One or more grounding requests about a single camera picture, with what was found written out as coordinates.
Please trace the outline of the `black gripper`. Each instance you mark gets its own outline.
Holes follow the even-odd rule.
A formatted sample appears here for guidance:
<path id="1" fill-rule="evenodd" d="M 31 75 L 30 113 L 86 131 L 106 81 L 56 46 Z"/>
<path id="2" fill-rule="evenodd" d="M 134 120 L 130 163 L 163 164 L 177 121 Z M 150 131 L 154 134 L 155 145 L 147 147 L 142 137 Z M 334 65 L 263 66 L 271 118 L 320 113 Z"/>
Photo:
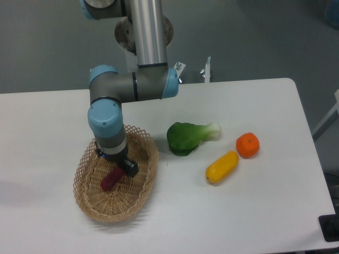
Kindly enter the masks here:
<path id="1" fill-rule="evenodd" d="M 99 148 L 95 149 L 95 152 L 98 157 L 100 158 L 103 157 L 103 159 L 105 159 L 108 162 L 116 163 L 122 170 L 125 171 L 128 177 L 135 177 L 136 174 L 139 173 L 138 164 L 135 161 L 127 158 L 128 155 L 127 148 L 113 155 L 104 153 Z"/>

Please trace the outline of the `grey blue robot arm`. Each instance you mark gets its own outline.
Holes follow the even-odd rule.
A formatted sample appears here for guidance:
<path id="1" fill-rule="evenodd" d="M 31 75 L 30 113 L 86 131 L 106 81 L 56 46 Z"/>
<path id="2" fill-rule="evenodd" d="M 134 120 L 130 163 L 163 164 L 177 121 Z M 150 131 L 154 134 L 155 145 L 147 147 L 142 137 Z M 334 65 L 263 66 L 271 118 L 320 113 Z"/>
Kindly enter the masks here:
<path id="1" fill-rule="evenodd" d="M 122 104 L 174 97 L 179 78 L 167 63 L 164 16 L 161 1 L 81 1 L 89 19 L 127 17 L 137 57 L 135 72 L 119 74 L 109 65 L 90 71 L 90 108 L 87 118 L 96 139 L 99 157 L 115 162 L 129 177 L 138 171 L 128 158 Z"/>

